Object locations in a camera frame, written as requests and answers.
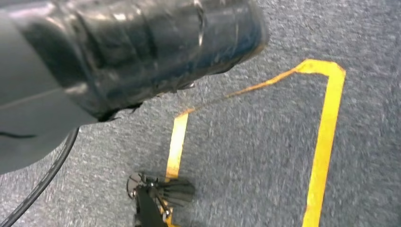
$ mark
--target black cable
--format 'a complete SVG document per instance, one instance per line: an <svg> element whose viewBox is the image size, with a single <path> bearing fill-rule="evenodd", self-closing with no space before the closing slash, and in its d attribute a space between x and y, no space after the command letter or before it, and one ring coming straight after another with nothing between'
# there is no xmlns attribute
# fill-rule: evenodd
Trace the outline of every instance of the black cable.
<svg viewBox="0 0 401 227"><path fill-rule="evenodd" d="M36 201L36 199L42 194L47 188L54 176L58 173L65 160L70 154L72 146L74 146L75 139L78 136L79 128L74 129L69 133L67 139L64 142L63 148L53 165L47 171L46 175L41 179L37 186L31 191L31 193L18 205L18 207L0 224L0 227L11 227L29 207Z"/></svg>

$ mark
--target yellow tape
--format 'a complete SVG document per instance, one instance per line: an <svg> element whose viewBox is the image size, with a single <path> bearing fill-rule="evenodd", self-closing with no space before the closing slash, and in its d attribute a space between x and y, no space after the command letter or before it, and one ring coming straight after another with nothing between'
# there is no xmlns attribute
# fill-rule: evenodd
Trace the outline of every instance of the yellow tape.
<svg viewBox="0 0 401 227"><path fill-rule="evenodd" d="M303 227L318 227L346 72L334 62L317 60L305 61L297 72L320 73L329 77L302 224Z"/></svg>
<svg viewBox="0 0 401 227"><path fill-rule="evenodd" d="M312 59L305 60L295 68L281 73L263 83L248 87L241 91L230 93L222 98L212 100L204 105L188 109L181 115L177 116L174 120L173 133L171 136L170 154L167 161L166 176L169 178L175 178L178 176L185 130L188 122L188 114L200 110L208 105L275 84L294 72L319 73L329 77L326 88L326 97L323 105L322 118L318 132L318 140L311 173L311 182L309 184L307 207L303 222L303 227L318 227L323 204L327 172L329 169L331 148L334 139L338 110L340 107L342 88L346 75L345 70L334 62ZM170 216L170 218L167 220L167 224L169 227L175 227L171 224L171 217L172 216Z"/></svg>
<svg viewBox="0 0 401 227"><path fill-rule="evenodd" d="M188 122L187 113L181 114L174 120L173 133L171 134L171 142L170 142L170 153L168 156L167 169L166 169L166 177L168 178L178 177L187 122ZM172 215L170 215L167 218L166 223L169 227L178 227L173 225L171 221L172 221Z"/></svg>

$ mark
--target small robot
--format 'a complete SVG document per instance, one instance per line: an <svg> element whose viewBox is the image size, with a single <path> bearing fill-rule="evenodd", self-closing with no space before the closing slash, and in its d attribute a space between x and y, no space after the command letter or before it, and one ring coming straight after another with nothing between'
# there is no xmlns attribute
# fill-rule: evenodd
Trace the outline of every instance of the small robot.
<svg viewBox="0 0 401 227"><path fill-rule="evenodd" d="M128 178L127 192L136 203L134 227L167 227L171 208L190 203L195 187L186 179L134 173Z"/></svg>

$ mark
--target robot part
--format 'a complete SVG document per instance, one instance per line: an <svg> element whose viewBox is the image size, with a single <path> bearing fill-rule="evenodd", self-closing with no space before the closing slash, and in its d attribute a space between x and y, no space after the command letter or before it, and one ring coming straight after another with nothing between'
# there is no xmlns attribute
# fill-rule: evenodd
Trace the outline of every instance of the robot part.
<svg viewBox="0 0 401 227"><path fill-rule="evenodd" d="M166 227L171 208L190 203L195 188L185 179L134 173L128 178L127 192L136 202L135 227Z"/></svg>
<svg viewBox="0 0 401 227"><path fill-rule="evenodd" d="M230 70L269 39L254 0L34 1L1 8L0 34L0 174L73 128Z"/></svg>

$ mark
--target gray carpet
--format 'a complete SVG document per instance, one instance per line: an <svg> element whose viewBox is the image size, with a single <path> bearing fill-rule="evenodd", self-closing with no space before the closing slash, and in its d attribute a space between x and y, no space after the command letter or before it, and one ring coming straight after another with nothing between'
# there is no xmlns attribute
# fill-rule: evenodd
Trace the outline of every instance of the gray carpet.
<svg viewBox="0 0 401 227"><path fill-rule="evenodd" d="M260 56L134 114L85 126L49 188L16 227L131 226L135 170L163 175L174 116L286 71L306 58L347 70L322 227L401 226L401 2L259 0L271 42ZM189 116L180 174L195 202L183 227L302 225L327 79L294 75ZM0 176L0 218L33 189L56 153Z"/></svg>

